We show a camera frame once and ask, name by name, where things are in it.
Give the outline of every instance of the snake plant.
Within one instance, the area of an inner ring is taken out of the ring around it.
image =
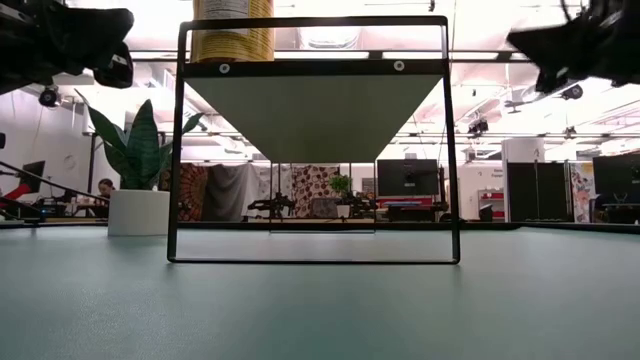
[[[80,96],[89,108],[89,116],[96,133],[102,138],[109,165],[122,178],[122,188],[152,190],[158,184],[162,172],[171,163],[172,143],[160,146],[151,100],[142,104],[133,120],[131,130],[125,133],[101,112],[92,108],[84,96]],[[193,130],[202,115],[191,116],[182,128],[182,134]]]

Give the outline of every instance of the computer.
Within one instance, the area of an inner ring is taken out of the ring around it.
[[[378,195],[438,195],[438,161],[427,159],[378,160]]]
[[[22,167],[22,170],[31,173],[39,178],[44,174],[44,161],[37,161],[30,164],[26,164]],[[42,181],[38,178],[28,175],[22,175],[20,177],[20,185],[29,186],[29,192],[27,194],[37,194],[40,192],[40,184]]]
[[[640,193],[640,154],[593,158],[597,194]]]

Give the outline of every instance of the gray curtain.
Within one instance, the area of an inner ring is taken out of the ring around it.
[[[255,192],[249,189],[256,188],[258,182],[251,164],[210,167],[202,221],[241,221],[255,197]]]

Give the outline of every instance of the rectangular frame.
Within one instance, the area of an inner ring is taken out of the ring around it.
[[[184,105],[185,78],[189,73],[204,74],[201,72],[205,67],[199,64],[187,64],[187,34],[194,30],[228,30],[247,28],[283,28],[283,27],[327,27],[327,26],[439,26],[441,28],[441,55],[440,60],[409,60],[408,73],[433,73],[440,71],[443,79],[444,102],[445,102],[445,127],[447,132],[447,151],[449,155],[449,178],[457,179],[457,163],[455,152],[455,129],[453,119],[453,103],[451,95],[451,59],[449,58],[449,33],[448,20],[445,16],[360,16],[360,17],[327,17],[327,18],[247,18],[247,19],[224,19],[224,20],[195,20],[182,23],[178,35],[178,60],[176,71],[175,88],[175,112],[173,133],[174,137],[173,153],[171,157],[171,193],[169,207],[169,229],[167,241],[167,260],[172,263],[208,263],[208,264],[262,264],[262,265],[455,265],[460,262],[460,210],[458,199],[458,183],[452,181],[451,192],[451,250],[452,256],[448,259],[434,260],[250,260],[250,259],[214,259],[214,258],[178,258],[177,238],[178,238],[178,197],[180,192],[180,157],[182,150],[182,113]],[[283,67],[283,62],[256,62],[238,63],[246,69],[248,74],[240,76],[269,76],[269,69],[277,69],[280,75],[316,75],[331,76],[336,75],[334,71],[344,73],[344,66],[336,66],[346,63],[350,64],[349,69],[354,69],[357,74],[388,74],[381,70],[380,64],[397,60],[338,60],[338,61],[304,61],[297,62],[290,67],[293,73],[287,73]],[[213,72],[211,77],[220,76]]]

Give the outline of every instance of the white plant pot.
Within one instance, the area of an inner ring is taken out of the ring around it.
[[[167,235],[169,193],[116,190],[109,203],[109,236]]]
[[[349,218],[349,212],[351,211],[351,206],[349,205],[338,205],[338,217],[339,218]]]

